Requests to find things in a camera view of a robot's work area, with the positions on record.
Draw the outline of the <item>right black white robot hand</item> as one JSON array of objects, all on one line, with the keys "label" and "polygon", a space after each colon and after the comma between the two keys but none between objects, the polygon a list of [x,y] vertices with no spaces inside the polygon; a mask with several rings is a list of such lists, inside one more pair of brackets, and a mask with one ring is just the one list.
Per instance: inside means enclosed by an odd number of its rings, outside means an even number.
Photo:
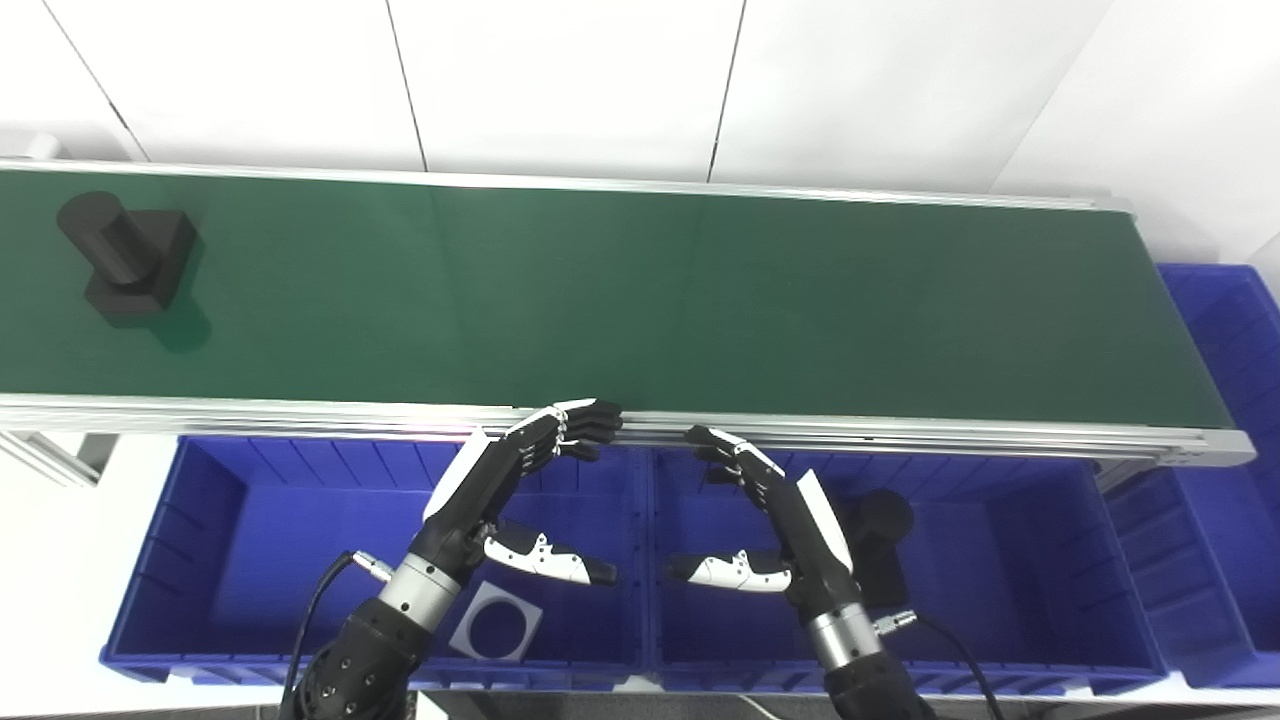
[{"label": "right black white robot hand", "polygon": [[707,480],[737,486],[767,515],[780,547],[774,552],[672,555],[669,577],[749,593],[781,593],[803,623],[864,610],[849,543],[814,471],[794,479],[755,445],[713,427],[694,425],[684,437],[700,460],[710,462]]}]

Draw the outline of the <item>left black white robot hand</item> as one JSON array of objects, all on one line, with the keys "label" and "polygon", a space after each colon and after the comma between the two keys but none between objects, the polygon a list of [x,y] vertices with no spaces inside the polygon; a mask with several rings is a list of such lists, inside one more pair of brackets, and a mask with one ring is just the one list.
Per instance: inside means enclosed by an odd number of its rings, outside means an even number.
[{"label": "left black white robot hand", "polygon": [[544,530],[502,519],[521,480],[558,457],[584,462],[622,428],[622,407],[600,398],[545,406],[499,436],[474,432],[428,502],[410,553],[466,585],[485,560],[582,585],[614,585],[616,566],[554,544]]}]

